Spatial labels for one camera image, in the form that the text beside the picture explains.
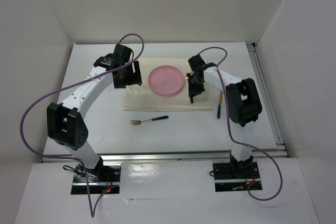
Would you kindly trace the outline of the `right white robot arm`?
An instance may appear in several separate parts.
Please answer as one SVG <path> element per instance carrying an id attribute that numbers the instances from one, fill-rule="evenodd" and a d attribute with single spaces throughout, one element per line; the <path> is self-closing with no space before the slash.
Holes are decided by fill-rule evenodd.
<path id="1" fill-rule="evenodd" d="M 229 163 L 221 167 L 223 173 L 235 178 L 242 177 L 253 164 L 252 143 L 255 122 L 262 112 L 262 105 L 255 82 L 251 78 L 242 79 L 217 69 L 216 64 L 206 63 L 200 55 L 188 60 L 191 72 L 186 74 L 188 96 L 193 98 L 202 94 L 204 83 L 221 89 L 229 116 L 228 123 L 234 123 L 237 135 L 230 152 Z"/>

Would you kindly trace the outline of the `gold knife green handle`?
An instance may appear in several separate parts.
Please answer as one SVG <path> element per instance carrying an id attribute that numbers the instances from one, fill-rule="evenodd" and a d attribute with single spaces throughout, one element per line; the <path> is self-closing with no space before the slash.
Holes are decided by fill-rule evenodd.
<path id="1" fill-rule="evenodd" d="M 217 107 L 217 119 L 221 118 L 222 103 L 223 103 L 223 91 L 221 91 L 219 95 L 219 101 Z"/>

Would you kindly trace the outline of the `aluminium front rail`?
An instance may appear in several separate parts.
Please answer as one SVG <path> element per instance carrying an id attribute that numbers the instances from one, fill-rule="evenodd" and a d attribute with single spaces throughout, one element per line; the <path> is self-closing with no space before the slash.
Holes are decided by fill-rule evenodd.
<path id="1" fill-rule="evenodd" d="M 288 157 L 288 153 L 284 145 L 277 146 L 279 148 L 274 150 L 266 150 L 272 157 Z M 213 151 L 213 152 L 185 152 L 185 153 L 140 153 L 140 154 L 100 154 L 102 159 L 107 162 L 114 161 L 163 161 L 163 160 L 187 160 L 187 159 L 223 159 L 229 158 L 229 151 Z M 265 154 L 255 151 L 253 156 L 266 157 Z M 67 162 L 65 157 L 69 155 L 62 155 L 61 159 L 42 158 L 41 162 Z"/>

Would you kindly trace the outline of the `cream cloth placemat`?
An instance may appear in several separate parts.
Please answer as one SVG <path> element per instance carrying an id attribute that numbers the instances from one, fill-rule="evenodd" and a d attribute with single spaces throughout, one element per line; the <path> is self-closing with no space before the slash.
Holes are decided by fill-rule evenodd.
<path id="1" fill-rule="evenodd" d="M 125 91 L 125 111 L 208 111 L 212 110 L 209 90 L 198 95 L 194 103 L 188 97 L 187 81 L 177 94 L 162 96 L 154 93 L 148 84 L 150 72 L 160 66 L 176 67 L 183 75 L 190 72 L 187 59 L 183 58 L 140 58 L 142 85 L 128 86 Z"/>

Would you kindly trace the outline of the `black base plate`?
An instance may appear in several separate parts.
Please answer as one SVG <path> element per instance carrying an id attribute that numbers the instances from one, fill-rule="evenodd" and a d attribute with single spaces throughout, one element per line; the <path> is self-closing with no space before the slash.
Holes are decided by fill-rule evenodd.
<path id="1" fill-rule="evenodd" d="M 103 173 L 101 178 L 88 173 L 88 180 L 86 180 L 84 170 L 80 165 L 76 165 L 75 167 L 69 165 L 63 166 L 63 170 L 74 173 L 71 186 L 72 195 L 86 195 L 87 181 L 91 194 L 98 195 L 104 190 L 106 190 L 106 194 L 119 194 L 121 165 L 116 164 L 109 166 L 109 168 L 111 171 Z"/>
<path id="2" fill-rule="evenodd" d="M 234 172 L 229 163 L 213 163 L 213 170 L 209 172 L 213 177 L 216 192 L 262 190 L 262 183 L 258 165 L 252 165 L 239 172 Z"/>

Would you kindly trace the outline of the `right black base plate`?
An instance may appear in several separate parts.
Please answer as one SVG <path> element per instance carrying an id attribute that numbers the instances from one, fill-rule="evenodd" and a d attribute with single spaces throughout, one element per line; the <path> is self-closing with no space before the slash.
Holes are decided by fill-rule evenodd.
<path id="1" fill-rule="evenodd" d="M 239 172 L 234 172 L 229 163 L 213 163 L 213 170 L 209 172 L 213 177 L 216 192 L 262 190 L 262 183 L 258 165 L 252 165 Z"/>

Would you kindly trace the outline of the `pink plate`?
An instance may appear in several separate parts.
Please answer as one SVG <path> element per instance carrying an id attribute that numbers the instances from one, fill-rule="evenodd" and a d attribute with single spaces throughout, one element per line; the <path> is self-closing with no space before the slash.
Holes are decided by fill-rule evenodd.
<path id="1" fill-rule="evenodd" d="M 184 87 L 185 77 L 173 66 L 163 65 L 153 69 L 148 77 L 150 89 L 162 96 L 173 96 Z"/>

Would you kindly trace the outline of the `gold spoon green handle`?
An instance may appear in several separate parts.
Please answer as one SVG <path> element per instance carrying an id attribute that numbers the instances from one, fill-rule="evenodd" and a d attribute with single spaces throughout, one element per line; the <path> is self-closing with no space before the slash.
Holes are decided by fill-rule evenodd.
<path id="1" fill-rule="evenodd" d="M 193 82 L 193 76 L 191 73 L 186 74 L 186 80 L 187 80 L 187 86 L 188 86 L 189 81 Z M 194 103 L 193 97 L 189 97 L 189 99 L 190 99 L 190 103 L 193 104 Z"/>

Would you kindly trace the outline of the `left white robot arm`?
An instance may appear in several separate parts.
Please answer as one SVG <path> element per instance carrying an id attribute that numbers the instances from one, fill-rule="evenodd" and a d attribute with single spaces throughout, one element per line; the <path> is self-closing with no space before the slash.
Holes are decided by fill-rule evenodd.
<path id="1" fill-rule="evenodd" d="M 134 55 L 131 48 L 117 44 L 114 51 L 99 57 L 93 64 L 85 83 L 62 102 L 51 103 L 47 108 L 47 131 L 49 138 L 67 149 L 82 161 L 81 169 L 91 181 L 105 181 L 114 170 L 104 166 L 103 159 L 90 146 L 85 116 L 95 100 L 108 86 L 116 89 L 141 85 L 138 61 L 129 64 Z"/>

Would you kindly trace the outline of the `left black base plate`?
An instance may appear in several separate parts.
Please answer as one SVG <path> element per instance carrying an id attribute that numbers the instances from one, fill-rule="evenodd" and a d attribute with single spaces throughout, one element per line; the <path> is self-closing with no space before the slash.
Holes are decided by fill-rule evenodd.
<path id="1" fill-rule="evenodd" d="M 98 195 L 104 190 L 106 190 L 106 194 L 119 194 L 121 165 L 116 164 L 109 166 L 109 168 L 111 171 L 103 173 L 101 178 L 88 173 L 88 180 L 86 180 L 84 170 L 80 165 L 76 165 L 75 167 L 69 165 L 63 166 L 63 170 L 74 173 L 71 186 L 72 195 L 86 195 L 87 181 L 91 194 Z"/>

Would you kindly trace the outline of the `gold fork green handle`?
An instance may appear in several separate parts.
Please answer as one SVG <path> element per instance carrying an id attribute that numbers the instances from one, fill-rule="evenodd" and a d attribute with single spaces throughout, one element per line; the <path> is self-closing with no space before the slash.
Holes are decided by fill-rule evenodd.
<path id="1" fill-rule="evenodd" d="M 151 118 L 151 119 L 147 119 L 147 120 L 130 120 L 130 124 L 131 125 L 141 125 L 142 123 L 165 120 L 165 119 L 168 119 L 168 118 L 169 118 L 168 115 L 164 115 L 164 116 L 159 116 L 159 117 Z"/>

